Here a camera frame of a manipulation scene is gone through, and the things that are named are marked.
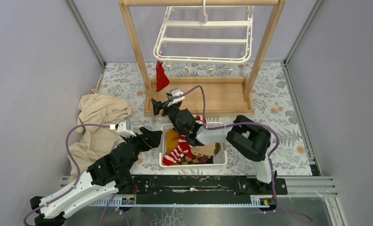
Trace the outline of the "red bow sock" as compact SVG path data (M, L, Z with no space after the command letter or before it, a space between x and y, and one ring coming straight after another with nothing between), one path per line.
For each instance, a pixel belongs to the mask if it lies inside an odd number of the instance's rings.
M206 118L203 117L202 115L193 115L193 116L196 119L196 123L201 124L201 125L204 125L207 123Z

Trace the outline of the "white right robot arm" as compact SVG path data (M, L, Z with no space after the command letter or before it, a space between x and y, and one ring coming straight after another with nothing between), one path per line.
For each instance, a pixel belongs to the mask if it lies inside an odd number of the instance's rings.
M181 110L180 104L155 99L151 102L153 114L168 117L179 135L177 147L163 157L165 165L171 166L186 155L192 156L193 147L228 142L253 162L259 192L268 194L275 188L268 158L271 134L274 132L270 127L243 115L238 115L232 124L208 127L203 115L195 116L188 109Z

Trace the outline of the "red white striped sock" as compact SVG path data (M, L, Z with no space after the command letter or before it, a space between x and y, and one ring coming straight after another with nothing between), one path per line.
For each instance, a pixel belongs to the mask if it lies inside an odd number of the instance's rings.
M191 152L190 144L185 140L185 136L180 136L178 147L175 148L169 155L165 155L162 162L166 166L172 166L179 162L184 156L193 158L195 155Z

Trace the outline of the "beige sock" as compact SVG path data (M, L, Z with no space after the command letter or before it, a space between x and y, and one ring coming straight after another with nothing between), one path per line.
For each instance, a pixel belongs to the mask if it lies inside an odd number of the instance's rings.
M199 156L199 157L205 156L206 158L208 158L209 156L217 155L220 152L221 144L212 143L212 144L208 144L204 146L196 146L196 147L192 147L190 150L195 156Z

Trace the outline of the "mustard yellow sock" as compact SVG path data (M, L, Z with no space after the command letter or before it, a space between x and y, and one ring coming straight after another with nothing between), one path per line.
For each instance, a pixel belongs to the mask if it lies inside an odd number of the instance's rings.
M169 155L175 148L178 147L180 135L173 129L166 132L166 155Z

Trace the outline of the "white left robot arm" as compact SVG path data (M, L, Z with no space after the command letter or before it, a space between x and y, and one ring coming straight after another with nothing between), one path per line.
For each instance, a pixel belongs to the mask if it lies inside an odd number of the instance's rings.
M124 142L84 172L80 171L80 166L71 156L77 170L76 179L52 195L31 198L32 210L24 217L24 225L28 225L27 219L31 214L37 213L34 219L36 226L62 226L74 213L106 195L137 193L130 169L141 152L159 146L163 132L140 127L141 133L135 134L121 124L106 127L119 131Z

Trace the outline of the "white plastic basket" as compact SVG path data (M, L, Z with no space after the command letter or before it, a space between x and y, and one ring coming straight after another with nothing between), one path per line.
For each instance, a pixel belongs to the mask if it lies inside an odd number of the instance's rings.
M191 169L195 168L197 166L208 166L208 167L222 167L225 166L228 162L228 156L227 156L227 149L226 149L226 144L225 143L220 143L221 144L221 150L217 155L213 156L213 164L196 164L196 165L172 165L172 166L166 166L163 164L162 159L166 155L166 132L169 130L173 129L173 125L171 123L164 123L161 125L161 130L163 131L162 137L161 137L161 142L159 145L159 165L163 168L174 168L174 169L180 169L180 168L185 168L185 169Z

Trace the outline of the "wooden hanger stand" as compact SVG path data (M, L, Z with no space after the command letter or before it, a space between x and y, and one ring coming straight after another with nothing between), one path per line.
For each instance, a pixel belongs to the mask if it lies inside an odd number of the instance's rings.
M168 68L163 62L170 83L156 92L156 72L149 76L141 45L130 11L131 7L168 6L254 6L252 56L244 64L214 64L209 73L204 64L192 63L186 69L184 63L172 63ZM182 108L194 114L205 113L210 117L228 117L244 114L252 116L254 105L252 88L264 61L273 33L282 14L283 0L121 0L119 8L130 38L140 74L146 88L144 114L153 115L151 99L166 100L166 94L174 89L185 93Z

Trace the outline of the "plain red sock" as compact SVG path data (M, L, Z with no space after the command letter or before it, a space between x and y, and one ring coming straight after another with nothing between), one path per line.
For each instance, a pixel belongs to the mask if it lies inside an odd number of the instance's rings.
M165 74L163 62L157 61L156 63L156 92L160 92L170 83L170 80Z

